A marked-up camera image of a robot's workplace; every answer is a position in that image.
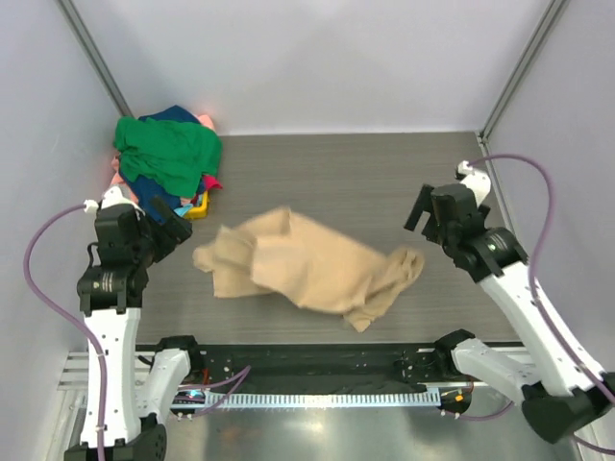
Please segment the yellow plastic bin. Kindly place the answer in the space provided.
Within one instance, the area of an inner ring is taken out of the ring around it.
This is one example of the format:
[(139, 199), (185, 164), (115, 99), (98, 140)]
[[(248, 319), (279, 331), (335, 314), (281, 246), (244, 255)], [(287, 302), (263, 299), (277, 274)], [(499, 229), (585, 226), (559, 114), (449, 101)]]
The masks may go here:
[(184, 216), (187, 220), (198, 220), (208, 216), (209, 213), (209, 193), (206, 192), (198, 198), (198, 202), (193, 204), (194, 208)]

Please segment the beige t shirt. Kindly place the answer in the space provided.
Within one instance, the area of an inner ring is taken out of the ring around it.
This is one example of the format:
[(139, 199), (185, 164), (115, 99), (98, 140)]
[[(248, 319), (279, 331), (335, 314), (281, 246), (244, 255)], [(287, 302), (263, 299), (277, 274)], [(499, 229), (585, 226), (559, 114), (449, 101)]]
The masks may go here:
[(408, 246), (385, 255), (282, 206), (220, 227), (193, 263), (212, 275), (217, 298), (278, 293), (363, 332), (420, 277), (425, 258)]

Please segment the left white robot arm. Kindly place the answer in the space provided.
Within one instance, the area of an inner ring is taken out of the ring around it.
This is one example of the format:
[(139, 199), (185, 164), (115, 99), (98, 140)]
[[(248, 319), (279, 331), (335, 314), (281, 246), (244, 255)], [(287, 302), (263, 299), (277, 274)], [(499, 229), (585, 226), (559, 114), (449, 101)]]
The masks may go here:
[(192, 234), (191, 224), (161, 198), (152, 201), (156, 222), (117, 187), (94, 213), (96, 240), (77, 292), (88, 340), (86, 416), (79, 442), (66, 460), (161, 460), (167, 449), (166, 418), (182, 383), (204, 371), (196, 339), (161, 339), (142, 384), (136, 380), (136, 334), (148, 269)]

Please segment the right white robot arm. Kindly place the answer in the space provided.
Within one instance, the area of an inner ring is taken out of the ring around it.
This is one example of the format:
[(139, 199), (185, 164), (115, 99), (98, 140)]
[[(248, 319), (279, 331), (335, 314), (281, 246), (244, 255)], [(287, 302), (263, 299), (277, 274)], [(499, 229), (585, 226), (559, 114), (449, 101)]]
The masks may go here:
[(540, 313), (552, 305), (530, 291), (528, 254), (510, 230), (486, 227), (489, 210), (464, 183), (425, 184), (405, 227), (412, 231), (423, 213), (429, 215), (423, 235), (496, 303), (532, 363), (524, 365), (458, 329), (435, 341), (432, 365), (447, 380), (471, 376), (487, 383), (520, 406), (531, 429), (554, 444), (612, 408), (599, 387), (613, 390), (614, 375), (589, 356), (582, 358), (590, 370), (584, 373), (558, 343)]

